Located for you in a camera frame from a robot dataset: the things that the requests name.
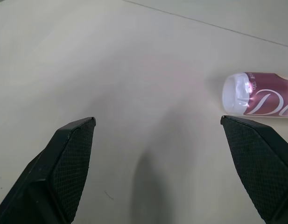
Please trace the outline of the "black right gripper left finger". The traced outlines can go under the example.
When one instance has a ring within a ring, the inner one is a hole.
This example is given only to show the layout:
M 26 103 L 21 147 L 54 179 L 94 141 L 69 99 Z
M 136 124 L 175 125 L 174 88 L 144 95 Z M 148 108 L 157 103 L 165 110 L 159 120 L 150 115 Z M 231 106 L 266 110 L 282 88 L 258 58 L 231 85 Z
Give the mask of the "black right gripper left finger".
M 71 224 L 89 170 L 96 120 L 56 130 L 0 204 L 0 224 Z

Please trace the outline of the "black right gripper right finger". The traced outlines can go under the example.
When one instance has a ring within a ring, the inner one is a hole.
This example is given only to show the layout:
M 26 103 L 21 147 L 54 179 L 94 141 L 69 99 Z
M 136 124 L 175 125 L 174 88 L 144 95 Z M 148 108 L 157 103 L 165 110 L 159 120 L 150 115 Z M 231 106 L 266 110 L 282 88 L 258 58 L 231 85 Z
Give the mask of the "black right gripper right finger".
M 288 143 L 270 126 L 224 115 L 238 176 L 266 224 L 288 224 Z

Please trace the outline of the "maroon and white bottle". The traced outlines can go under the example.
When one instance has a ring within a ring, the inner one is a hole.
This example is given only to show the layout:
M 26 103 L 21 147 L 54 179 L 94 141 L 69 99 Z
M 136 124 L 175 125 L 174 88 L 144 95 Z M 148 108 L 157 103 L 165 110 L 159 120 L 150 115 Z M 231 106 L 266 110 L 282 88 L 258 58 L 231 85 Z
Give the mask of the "maroon and white bottle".
M 275 73 L 231 75 L 223 86 L 222 105 L 234 116 L 288 118 L 288 79 Z

